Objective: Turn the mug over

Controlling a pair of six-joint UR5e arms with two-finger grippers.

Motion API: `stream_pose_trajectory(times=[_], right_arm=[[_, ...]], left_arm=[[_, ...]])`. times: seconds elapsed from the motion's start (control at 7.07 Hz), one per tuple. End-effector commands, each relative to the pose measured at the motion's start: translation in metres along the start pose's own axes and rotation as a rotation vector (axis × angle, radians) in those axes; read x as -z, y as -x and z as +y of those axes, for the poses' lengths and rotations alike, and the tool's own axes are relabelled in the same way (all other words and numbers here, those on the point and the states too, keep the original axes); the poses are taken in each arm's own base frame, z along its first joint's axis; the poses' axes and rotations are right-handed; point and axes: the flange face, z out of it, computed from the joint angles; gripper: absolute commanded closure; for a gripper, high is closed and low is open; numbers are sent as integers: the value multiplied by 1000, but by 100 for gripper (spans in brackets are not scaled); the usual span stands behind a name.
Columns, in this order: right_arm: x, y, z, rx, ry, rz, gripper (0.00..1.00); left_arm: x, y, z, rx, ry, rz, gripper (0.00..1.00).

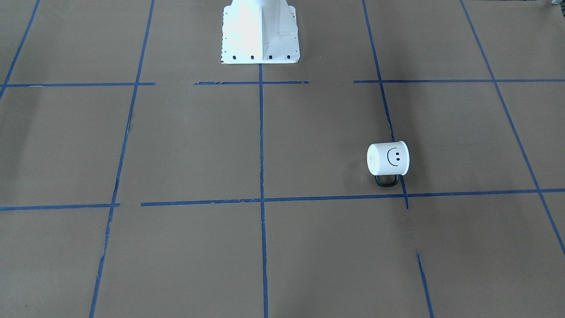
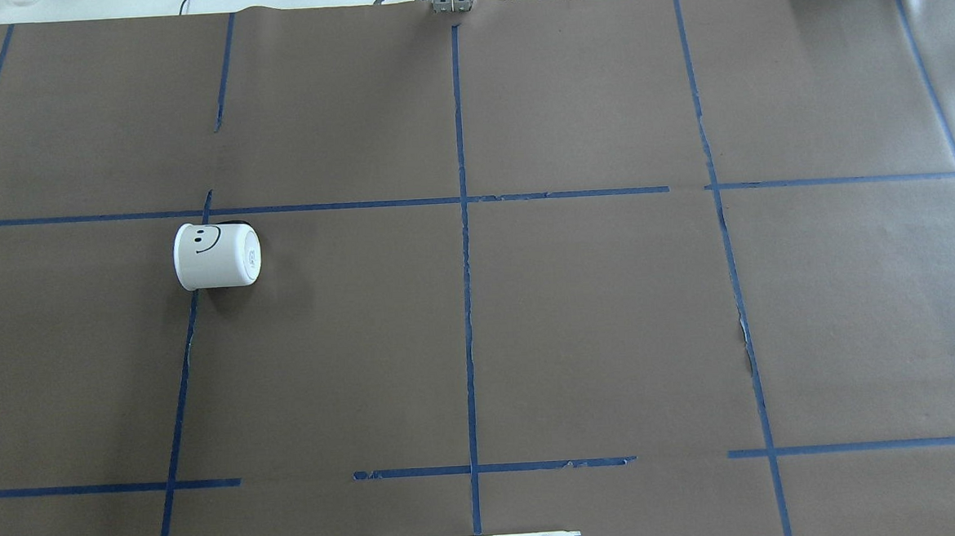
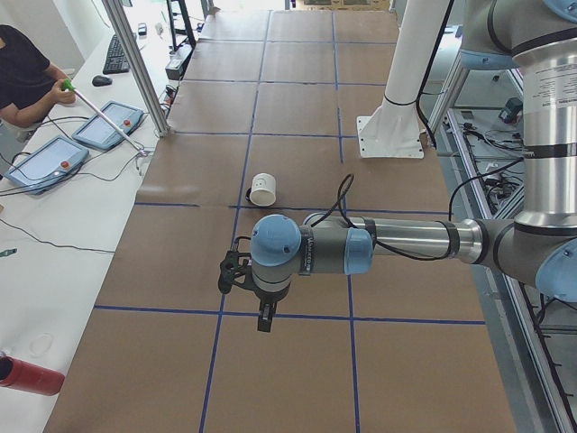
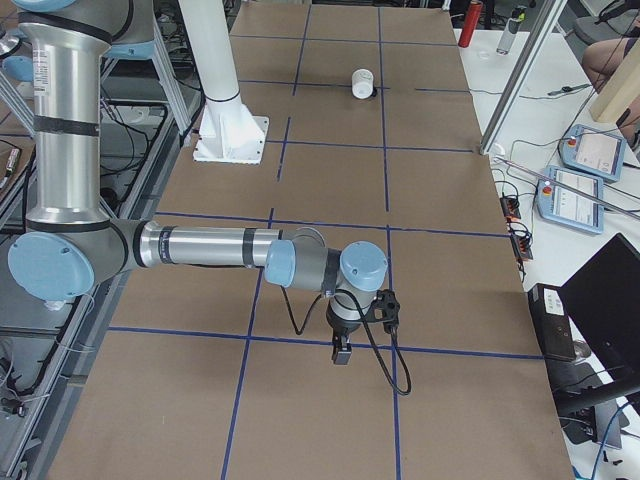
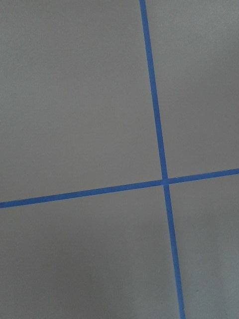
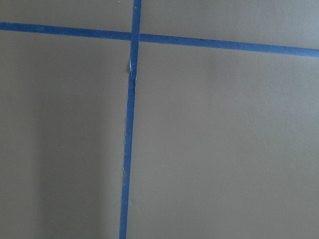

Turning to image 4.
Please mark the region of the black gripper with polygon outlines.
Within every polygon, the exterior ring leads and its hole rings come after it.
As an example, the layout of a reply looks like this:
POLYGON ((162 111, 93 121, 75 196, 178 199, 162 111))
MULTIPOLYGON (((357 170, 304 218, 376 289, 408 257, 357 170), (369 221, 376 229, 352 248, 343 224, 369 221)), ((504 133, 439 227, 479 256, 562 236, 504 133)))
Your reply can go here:
POLYGON ((339 302, 330 302, 326 320, 332 329, 331 360, 334 364, 347 365, 352 353, 347 342, 350 334, 359 328, 361 317, 356 310, 348 309, 339 302))

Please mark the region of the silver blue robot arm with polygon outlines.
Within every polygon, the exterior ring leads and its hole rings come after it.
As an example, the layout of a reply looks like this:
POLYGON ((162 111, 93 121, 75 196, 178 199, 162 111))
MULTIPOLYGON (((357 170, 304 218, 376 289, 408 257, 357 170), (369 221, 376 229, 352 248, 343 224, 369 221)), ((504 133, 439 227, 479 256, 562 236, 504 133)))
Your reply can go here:
POLYGON ((375 244, 334 250, 311 228, 183 228, 110 217, 100 205, 100 62, 114 47, 152 42, 152 4, 21 1, 18 9, 33 47, 38 161, 37 201, 8 252, 22 288, 59 301, 135 268, 257 267, 281 288, 328 299, 338 365, 349 360, 353 331, 382 323, 396 334, 399 306, 383 288, 388 264, 375 244))

